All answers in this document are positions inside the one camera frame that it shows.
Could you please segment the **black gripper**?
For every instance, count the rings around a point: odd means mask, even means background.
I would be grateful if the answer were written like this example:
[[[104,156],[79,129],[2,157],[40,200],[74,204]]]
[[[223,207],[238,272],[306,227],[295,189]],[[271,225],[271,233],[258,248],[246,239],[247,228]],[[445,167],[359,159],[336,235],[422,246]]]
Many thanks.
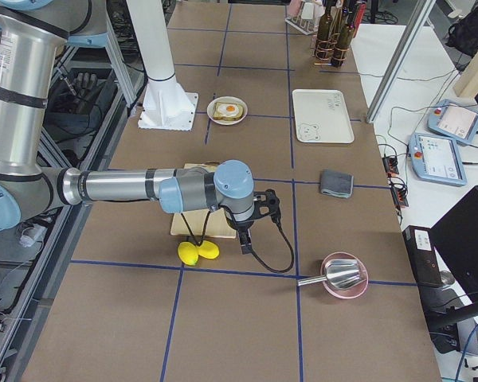
[[[274,189],[253,192],[253,206],[246,212],[244,220],[238,214],[228,212],[228,225],[238,232],[238,238],[243,255],[252,253],[252,243],[249,230],[257,220],[270,217],[280,228],[280,199]]]

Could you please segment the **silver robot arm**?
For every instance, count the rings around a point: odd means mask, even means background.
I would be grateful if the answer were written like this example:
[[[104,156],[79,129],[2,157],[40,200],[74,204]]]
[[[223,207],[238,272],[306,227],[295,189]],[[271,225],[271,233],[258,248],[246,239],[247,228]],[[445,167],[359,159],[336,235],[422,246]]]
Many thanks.
[[[0,231],[64,205],[92,201],[157,201],[168,213],[223,209],[244,253],[249,229],[269,216],[280,222],[271,189],[254,189],[250,168],[228,160],[215,171],[147,169],[83,171],[37,164],[57,50],[104,47],[103,1],[0,1]]]

